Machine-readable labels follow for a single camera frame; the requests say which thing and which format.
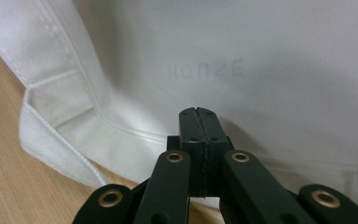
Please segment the brass ring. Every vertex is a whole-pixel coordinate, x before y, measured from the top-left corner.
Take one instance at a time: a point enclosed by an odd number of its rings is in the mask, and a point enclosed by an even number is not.
[[[321,198],[321,195],[327,196],[331,199],[331,201],[326,201],[325,199]],[[329,208],[338,208],[341,206],[341,201],[334,196],[333,194],[325,191],[325,190],[315,190],[311,194],[312,199],[315,200],[315,202]]]
[[[106,196],[115,194],[117,197],[113,201],[107,201]],[[98,203],[101,207],[113,207],[119,204],[123,200],[123,194],[117,189],[109,189],[101,194],[100,198],[98,199]]]
[[[170,162],[179,162],[183,160],[183,156],[179,153],[170,153],[166,159]]]
[[[237,162],[247,162],[250,160],[248,155],[246,155],[243,152],[236,152],[236,153],[232,154],[231,158]]]

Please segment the wooden surface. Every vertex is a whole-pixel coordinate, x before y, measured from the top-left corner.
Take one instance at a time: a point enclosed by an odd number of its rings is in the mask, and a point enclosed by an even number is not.
[[[21,149],[23,94],[24,87],[0,59],[0,223],[72,223],[94,189],[58,174]],[[115,183],[134,185],[103,171]],[[199,204],[191,204],[189,222],[224,223],[218,210]]]

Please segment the white fabric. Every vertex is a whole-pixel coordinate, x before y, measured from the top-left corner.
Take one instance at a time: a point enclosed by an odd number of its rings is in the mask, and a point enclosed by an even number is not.
[[[201,106],[285,187],[358,203],[358,1],[1,0],[0,55],[21,145],[79,182],[148,178]]]

